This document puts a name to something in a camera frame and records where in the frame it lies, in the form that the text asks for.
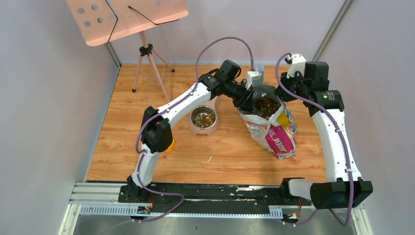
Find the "cat food bag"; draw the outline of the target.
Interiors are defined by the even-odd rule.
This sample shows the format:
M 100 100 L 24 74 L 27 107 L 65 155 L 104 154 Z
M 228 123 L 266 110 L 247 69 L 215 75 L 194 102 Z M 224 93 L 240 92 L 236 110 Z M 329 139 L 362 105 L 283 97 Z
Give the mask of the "cat food bag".
M 251 86 L 253 102 L 266 96 L 280 103 L 280 108 L 268 120 L 257 115 L 239 112 L 251 137 L 278 159 L 289 158 L 296 153 L 297 124 L 286 103 L 275 95 L 271 85 Z

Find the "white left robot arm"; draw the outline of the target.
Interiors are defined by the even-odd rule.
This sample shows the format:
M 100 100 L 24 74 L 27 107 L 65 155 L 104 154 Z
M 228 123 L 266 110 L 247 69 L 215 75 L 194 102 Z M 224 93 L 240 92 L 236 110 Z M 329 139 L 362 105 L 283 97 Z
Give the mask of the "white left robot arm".
M 236 82 L 241 67 L 226 60 L 220 68 L 202 74 L 188 91 L 173 101 L 154 108 L 149 106 L 143 113 L 142 124 L 136 140 L 139 160 L 135 171 L 122 186 L 119 202 L 145 202 L 150 193 L 157 194 L 149 185 L 160 154 L 173 144 L 172 129 L 188 113 L 197 107 L 225 95 L 232 99 L 234 107 L 242 112 L 254 112 L 253 90 L 245 83 Z

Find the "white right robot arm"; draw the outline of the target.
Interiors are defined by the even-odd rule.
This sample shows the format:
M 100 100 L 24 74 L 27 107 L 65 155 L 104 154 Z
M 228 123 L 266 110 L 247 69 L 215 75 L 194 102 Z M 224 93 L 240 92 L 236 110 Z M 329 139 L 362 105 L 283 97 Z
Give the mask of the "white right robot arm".
M 326 182 L 318 183 L 304 178 L 285 178 L 279 197 L 292 204 L 299 197 L 312 202 L 315 208 L 354 208 L 372 192 L 371 181 L 362 175 L 353 159 L 345 127 L 345 106 L 342 95 L 329 89 L 326 62 L 307 62 L 299 56 L 286 59 L 290 65 L 282 73 L 275 94 L 284 102 L 302 100 L 317 127 L 325 160 Z

